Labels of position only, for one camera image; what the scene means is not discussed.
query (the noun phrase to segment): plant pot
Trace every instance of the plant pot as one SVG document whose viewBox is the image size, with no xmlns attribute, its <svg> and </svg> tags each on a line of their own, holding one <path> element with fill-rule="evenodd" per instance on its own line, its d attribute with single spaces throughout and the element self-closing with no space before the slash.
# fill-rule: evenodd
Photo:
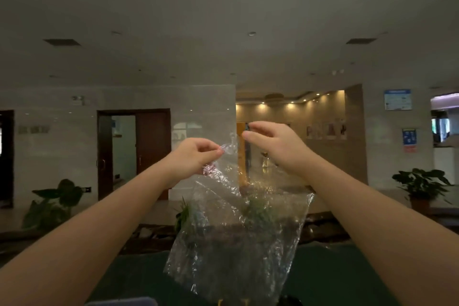
<svg viewBox="0 0 459 306">
<path fill-rule="evenodd" d="M 421 213 L 422 215 L 430 214 L 430 201 L 428 199 L 413 199 L 410 198 L 411 208 Z"/>
</svg>

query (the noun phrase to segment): wall sign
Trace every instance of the wall sign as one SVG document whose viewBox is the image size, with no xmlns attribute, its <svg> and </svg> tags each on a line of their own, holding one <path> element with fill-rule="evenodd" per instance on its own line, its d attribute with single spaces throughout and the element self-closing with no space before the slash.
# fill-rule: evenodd
<svg viewBox="0 0 459 306">
<path fill-rule="evenodd" d="M 386 110 L 411 110 L 411 90 L 385 90 Z"/>
<path fill-rule="evenodd" d="M 418 146 L 418 136 L 415 128 L 402 128 L 403 150 L 406 153 L 415 153 Z"/>
</svg>

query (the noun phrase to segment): potted plant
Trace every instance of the potted plant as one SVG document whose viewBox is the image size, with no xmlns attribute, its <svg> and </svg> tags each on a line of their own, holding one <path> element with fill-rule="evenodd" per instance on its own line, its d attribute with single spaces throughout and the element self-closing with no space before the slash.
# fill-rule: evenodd
<svg viewBox="0 0 459 306">
<path fill-rule="evenodd" d="M 439 195 L 445 196 L 444 193 L 448 192 L 443 188 L 444 184 L 451 185 L 442 170 L 425 171 L 419 168 L 413 168 L 411 172 L 401 170 L 398 174 L 394 174 L 392 179 L 401 183 L 402 186 L 399 188 L 409 194 L 411 208 L 424 215 L 429 214 L 432 200 Z"/>
<path fill-rule="evenodd" d="M 63 179 L 57 189 L 33 190 L 42 198 L 30 204 L 29 211 L 22 221 L 23 229 L 36 228 L 49 232 L 66 222 L 72 216 L 72 207 L 76 206 L 83 196 L 83 190 L 73 181 Z"/>
</svg>

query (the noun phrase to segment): person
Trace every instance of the person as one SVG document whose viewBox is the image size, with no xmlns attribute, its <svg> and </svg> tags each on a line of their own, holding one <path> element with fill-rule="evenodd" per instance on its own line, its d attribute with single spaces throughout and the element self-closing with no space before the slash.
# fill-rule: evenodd
<svg viewBox="0 0 459 306">
<path fill-rule="evenodd" d="M 459 237 L 347 175 L 284 124 L 258 121 L 242 137 L 309 182 L 402 305 L 456 305 Z M 102 201 L 0 270 L 2 305 L 82 305 L 164 188 L 201 173 L 223 152 L 188 138 Z"/>
</svg>

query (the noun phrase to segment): white ceiling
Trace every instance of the white ceiling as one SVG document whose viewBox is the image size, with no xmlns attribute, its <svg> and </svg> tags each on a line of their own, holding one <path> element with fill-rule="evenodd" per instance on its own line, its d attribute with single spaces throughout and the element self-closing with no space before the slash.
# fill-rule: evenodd
<svg viewBox="0 0 459 306">
<path fill-rule="evenodd" d="M 241 97 L 295 96 L 399 75 L 459 86 L 458 1 L 0 0 L 0 87 L 235 82 Z M 353 37 L 379 39 L 345 45 Z"/>
</svg>

